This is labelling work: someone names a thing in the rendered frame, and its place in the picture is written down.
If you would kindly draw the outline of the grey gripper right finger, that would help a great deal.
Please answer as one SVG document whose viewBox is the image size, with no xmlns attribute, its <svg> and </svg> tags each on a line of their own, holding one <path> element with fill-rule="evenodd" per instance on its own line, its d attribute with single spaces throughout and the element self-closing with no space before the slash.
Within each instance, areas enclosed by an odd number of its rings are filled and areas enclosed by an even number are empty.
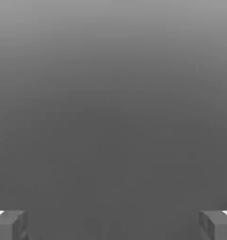
<svg viewBox="0 0 227 240">
<path fill-rule="evenodd" d="M 227 240 L 227 210 L 200 211 L 201 240 Z"/>
</svg>

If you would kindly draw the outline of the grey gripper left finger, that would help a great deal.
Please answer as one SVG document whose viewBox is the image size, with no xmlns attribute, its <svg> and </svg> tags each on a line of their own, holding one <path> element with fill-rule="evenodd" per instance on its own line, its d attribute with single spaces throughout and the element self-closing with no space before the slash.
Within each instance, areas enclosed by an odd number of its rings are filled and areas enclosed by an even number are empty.
<svg viewBox="0 0 227 240">
<path fill-rule="evenodd" d="M 0 240 L 29 240 L 27 211 L 0 210 Z"/>
</svg>

